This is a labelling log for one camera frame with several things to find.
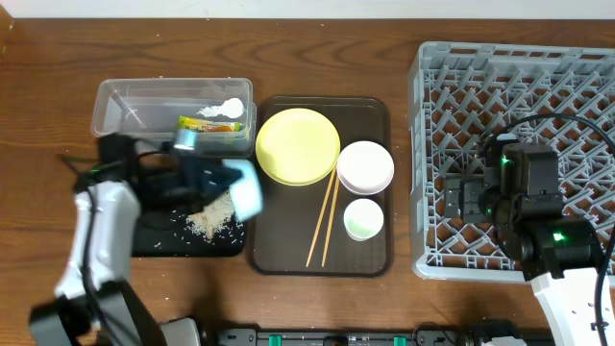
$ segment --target dish rack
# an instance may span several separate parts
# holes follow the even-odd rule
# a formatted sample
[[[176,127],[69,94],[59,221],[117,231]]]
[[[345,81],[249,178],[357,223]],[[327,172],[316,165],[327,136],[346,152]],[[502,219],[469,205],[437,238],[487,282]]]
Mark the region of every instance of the dish rack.
[[[479,136],[529,114],[576,114],[615,138],[615,50],[425,42],[408,72],[408,104],[414,272],[425,279],[523,283],[519,263],[498,248],[491,225],[443,216],[444,176],[481,174]],[[615,224],[615,160],[600,137],[555,119],[512,133],[554,148],[564,214],[588,219],[605,245]],[[614,285],[613,260],[608,273]]]

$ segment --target wood grain surface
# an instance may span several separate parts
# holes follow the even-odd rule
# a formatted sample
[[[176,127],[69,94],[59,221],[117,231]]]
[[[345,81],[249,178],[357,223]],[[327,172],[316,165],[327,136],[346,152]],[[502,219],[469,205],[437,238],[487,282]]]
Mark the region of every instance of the wood grain surface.
[[[12,30],[12,23],[11,15],[0,5],[0,63],[2,63],[2,56],[6,52],[5,47]]]
[[[133,259],[159,320],[211,326],[412,330],[507,318],[546,328],[522,284],[424,281],[410,268],[406,73],[427,40],[615,47],[615,22],[471,20],[17,20],[0,65],[0,344],[30,345],[30,307],[52,298],[70,250],[74,177],[58,153],[94,155],[108,78],[245,77],[273,95],[369,96],[391,113],[395,260],[374,280],[267,277],[231,259]]]

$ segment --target chopstick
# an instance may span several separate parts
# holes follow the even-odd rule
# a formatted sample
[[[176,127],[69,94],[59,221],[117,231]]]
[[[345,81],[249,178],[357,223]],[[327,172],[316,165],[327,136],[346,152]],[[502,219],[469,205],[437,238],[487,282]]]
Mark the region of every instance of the chopstick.
[[[327,201],[329,200],[329,192],[331,192],[331,186],[333,185],[333,178],[335,178],[335,169],[333,169],[333,171],[331,172],[331,177],[329,178],[329,185],[327,186],[327,193],[325,193],[325,200],[323,201],[323,207],[320,209],[320,215],[318,216],[318,223],[316,224],[316,230],[314,231],[314,239],[311,241],[311,247],[309,248],[309,255],[307,255],[306,267],[309,267],[309,262],[311,261],[311,254],[314,252],[314,246],[316,245],[316,239],[318,238],[318,233],[320,232],[320,225],[323,222],[323,216],[325,215],[325,209],[327,208]]]
[[[333,197],[331,202],[331,212],[329,213],[329,226],[327,226],[327,240],[325,240],[325,252],[323,253],[323,264],[327,260],[327,250],[329,250],[329,237],[331,236],[331,227],[333,225],[333,214],[335,213],[335,202],[337,202],[337,191],[339,190],[339,176],[335,179],[335,189],[333,190]]]

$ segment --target pile of rice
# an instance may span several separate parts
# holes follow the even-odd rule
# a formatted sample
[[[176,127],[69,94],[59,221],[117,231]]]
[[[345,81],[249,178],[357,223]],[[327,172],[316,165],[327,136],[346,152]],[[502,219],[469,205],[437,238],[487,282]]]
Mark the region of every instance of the pile of rice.
[[[224,192],[215,201],[186,218],[188,228],[196,235],[204,235],[212,239],[213,235],[226,229],[226,223],[234,214],[233,201],[229,191]]]

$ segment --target green indicator light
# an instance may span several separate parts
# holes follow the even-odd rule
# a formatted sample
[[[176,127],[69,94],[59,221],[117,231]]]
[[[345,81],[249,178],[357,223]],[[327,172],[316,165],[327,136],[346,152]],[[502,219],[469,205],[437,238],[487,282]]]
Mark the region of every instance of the green indicator light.
[[[553,239],[555,241],[561,241],[561,240],[566,239],[566,237],[563,234],[553,234]]]

